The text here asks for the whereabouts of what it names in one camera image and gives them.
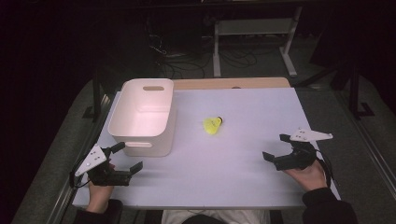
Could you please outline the black metal stand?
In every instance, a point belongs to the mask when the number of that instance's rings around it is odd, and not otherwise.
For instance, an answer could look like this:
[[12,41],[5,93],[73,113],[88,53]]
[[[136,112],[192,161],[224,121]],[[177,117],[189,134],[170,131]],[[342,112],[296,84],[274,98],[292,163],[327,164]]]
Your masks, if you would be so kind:
[[107,95],[99,74],[95,73],[92,77],[92,105],[85,109],[83,118],[97,122],[105,114],[106,106]]
[[331,73],[335,73],[330,83],[333,90],[340,91],[349,84],[348,109],[355,119],[360,120],[362,117],[371,117],[375,114],[367,103],[359,101],[360,74],[356,64],[350,60],[342,60],[331,65],[312,77],[293,84],[293,87],[307,87]]

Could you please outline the person's left hand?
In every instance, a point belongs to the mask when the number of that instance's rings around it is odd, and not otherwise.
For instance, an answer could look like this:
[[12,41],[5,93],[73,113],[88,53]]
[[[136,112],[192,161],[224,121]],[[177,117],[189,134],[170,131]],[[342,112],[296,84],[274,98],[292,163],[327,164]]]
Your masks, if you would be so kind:
[[91,213],[103,214],[108,208],[113,190],[113,186],[96,186],[90,182],[90,199],[86,210]]

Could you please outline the metal floor rail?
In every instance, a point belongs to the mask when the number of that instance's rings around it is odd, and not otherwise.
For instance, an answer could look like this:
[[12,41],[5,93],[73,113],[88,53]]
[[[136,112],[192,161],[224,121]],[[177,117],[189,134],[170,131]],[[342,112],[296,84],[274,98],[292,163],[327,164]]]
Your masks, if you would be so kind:
[[45,224],[63,224],[64,216],[77,192],[70,186],[70,172],[78,160],[97,142],[112,103],[112,95],[101,94],[98,100],[90,95],[88,102],[83,102],[78,97],[72,104],[61,126],[61,139],[55,140],[59,145],[49,151],[49,170],[54,174],[54,178],[59,178],[61,186]]
[[394,174],[383,155],[380,153],[375,141],[368,133],[367,129],[361,123],[361,119],[355,116],[347,106],[347,98],[340,92],[336,92],[335,98],[337,99],[339,105],[343,108],[346,116],[353,124],[354,128],[359,133],[359,137],[361,138],[363,144],[367,149],[367,153],[369,155],[370,160],[374,164],[375,169],[380,174],[381,178],[385,182],[385,185],[389,189],[389,193],[392,195],[394,200],[396,201],[396,174]]

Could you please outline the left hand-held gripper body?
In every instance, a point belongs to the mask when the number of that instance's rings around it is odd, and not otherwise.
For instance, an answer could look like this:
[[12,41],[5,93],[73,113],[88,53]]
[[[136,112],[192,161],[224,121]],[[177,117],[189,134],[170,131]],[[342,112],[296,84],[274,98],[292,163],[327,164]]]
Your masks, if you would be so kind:
[[74,177],[88,175],[88,178],[96,186],[128,186],[131,180],[129,171],[115,171],[110,167],[110,147],[101,148],[94,145],[86,154],[82,162],[78,162],[78,168]]

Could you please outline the yellow shuttlecock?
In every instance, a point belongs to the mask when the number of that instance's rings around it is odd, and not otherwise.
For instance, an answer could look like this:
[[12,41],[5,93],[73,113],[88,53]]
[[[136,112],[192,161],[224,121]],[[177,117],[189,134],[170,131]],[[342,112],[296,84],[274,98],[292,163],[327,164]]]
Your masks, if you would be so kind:
[[221,117],[207,118],[203,121],[203,126],[208,134],[216,134],[222,122],[223,119]]

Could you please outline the person's right hand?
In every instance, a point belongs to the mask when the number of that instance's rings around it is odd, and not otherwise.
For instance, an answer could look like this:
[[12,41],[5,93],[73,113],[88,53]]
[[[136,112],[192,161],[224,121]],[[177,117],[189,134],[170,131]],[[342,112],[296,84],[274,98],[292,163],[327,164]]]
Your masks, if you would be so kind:
[[289,169],[285,174],[292,177],[305,191],[327,188],[325,172],[318,161],[303,170]]

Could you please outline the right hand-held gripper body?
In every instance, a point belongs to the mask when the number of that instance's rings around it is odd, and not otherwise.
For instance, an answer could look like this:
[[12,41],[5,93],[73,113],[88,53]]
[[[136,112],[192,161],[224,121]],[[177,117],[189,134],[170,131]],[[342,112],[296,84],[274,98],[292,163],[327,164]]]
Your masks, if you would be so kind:
[[278,171],[304,169],[317,159],[317,150],[313,141],[332,139],[331,133],[321,133],[299,128],[290,135],[292,152],[289,155],[275,158],[274,165]]

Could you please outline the white plastic storage bin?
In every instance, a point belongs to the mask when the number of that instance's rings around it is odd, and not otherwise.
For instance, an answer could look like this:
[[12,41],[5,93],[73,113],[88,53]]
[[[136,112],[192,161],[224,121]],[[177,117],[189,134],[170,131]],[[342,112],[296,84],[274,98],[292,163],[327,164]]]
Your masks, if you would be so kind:
[[174,82],[167,78],[126,81],[120,91],[107,130],[123,142],[130,157],[164,157],[171,151],[177,108]]

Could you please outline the white metal stand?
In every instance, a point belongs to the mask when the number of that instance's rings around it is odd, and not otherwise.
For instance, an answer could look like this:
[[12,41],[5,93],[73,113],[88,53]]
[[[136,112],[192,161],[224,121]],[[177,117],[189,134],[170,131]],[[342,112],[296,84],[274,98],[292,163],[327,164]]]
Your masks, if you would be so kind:
[[217,21],[214,26],[214,77],[221,77],[219,38],[226,35],[286,35],[287,40],[279,48],[279,51],[289,75],[296,77],[297,72],[289,56],[289,51],[302,10],[302,7],[297,7],[291,18]]

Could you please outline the wooden table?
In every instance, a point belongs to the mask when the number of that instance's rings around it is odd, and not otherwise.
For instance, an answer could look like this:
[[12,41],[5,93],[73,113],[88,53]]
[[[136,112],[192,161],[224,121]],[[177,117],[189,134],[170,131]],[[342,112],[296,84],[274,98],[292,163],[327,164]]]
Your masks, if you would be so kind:
[[263,89],[289,88],[284,77],[238,77],[238,78],[202,78],[177,79],[175,90],[223,90],[223,89]]

